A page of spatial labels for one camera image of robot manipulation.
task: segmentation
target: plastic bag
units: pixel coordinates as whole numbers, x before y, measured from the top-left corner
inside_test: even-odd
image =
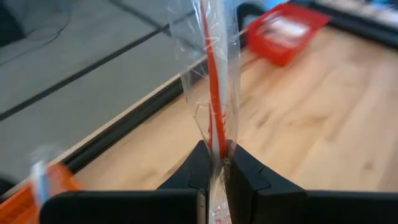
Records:
[[[185,97],[212,159],[209,223],[229,223],[224,178],[236,148],[240,87],[235,3],[170,0],[167,9],[177,60],[186,66]]]

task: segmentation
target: wooden table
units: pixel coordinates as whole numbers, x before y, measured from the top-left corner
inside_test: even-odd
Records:
[[[306,189],[398,190],[397,52],[324,28],[288,67],[247,50],[242,63],[243,148]],[[86,189],[154,189],[200,139],[182,95],[75,178]]]

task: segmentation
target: black cable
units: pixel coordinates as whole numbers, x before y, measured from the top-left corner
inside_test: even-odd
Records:
[[[51,38],[50,40],[44,42],[43,44],[40,44],[40,45],[35,46],[35,47],[32,47],[31,49],[26,50],[23,53],[18,54],[18,55],[14,56],[14,57],[12,57],[10,59],[7,59],[7,60],[5,60],[3,62],[0,62],[0,67],[2,67],[3,65],[5,65],[7,63],[10,63],[10,62],[14,61],[15,59],[18,59],[18,58],[22,57],[22,56],[24,56],[24,55],[26,55],[26,54],[28,54],[30,52],[33,52],[33,51],[38,50],[38,49],[41,49],[42,47],[45,47],[45,46],[51,44],[53,41],[55,41],[61,35],[62,31],[69,25],[71,16],[72,16],[71,11],[69,9],[67,9],[67,21],[65,22],[63,27],[61,27],[61,29],[56,32],[56,34],[55,34],[55,36],[53,38]],[[41,28],[38,28],[38,29],[33,29],[33,30],[29,31],[28,33],[26,33],[26,35],[29,36],[32,33],[36,32],[38,30],[44,29],[44,28],[48,28],[48,27],[41,27]]]

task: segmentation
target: gray floor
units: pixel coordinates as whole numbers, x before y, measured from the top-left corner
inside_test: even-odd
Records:
[[[168,23],[163,0],[121,1]],[[0,66],[1,112],[156,29],[107,0],[69,3],[70,24],[56,41]],[[62,24],[59,13],[49,17]],[[1,48],[0,64],[37,44],[23,40]],[[61,154],[183,68],[172,39],[160,33],[0,121],[0,173],[27,177],[33,151],[51,148],[49,159]]]

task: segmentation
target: orange plastic item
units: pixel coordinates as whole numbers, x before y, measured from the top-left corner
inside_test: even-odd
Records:
[[[49,179],[57,186],[51,188],[51,195],[68,190],[79,190],[80,186],[72,179],[72,174],[63,165],[56,164],[48,168]],[[0,224],[39,223],[38,210],[32,195],[32,184],[27,184],[8,200],[0,204]]]
[[[280,16],[294,18],[294,21],[308,26],[308,31],[293,48],[288,48],[264,37],[260,29],[264,26],[264,20],[271,14],[277,12]],[[330,20],[328,16],[292,3],[279,4],[270,11],[264,13],[248,25],[249,49],[270,62],[285,66],[310,42],[312,37]]]

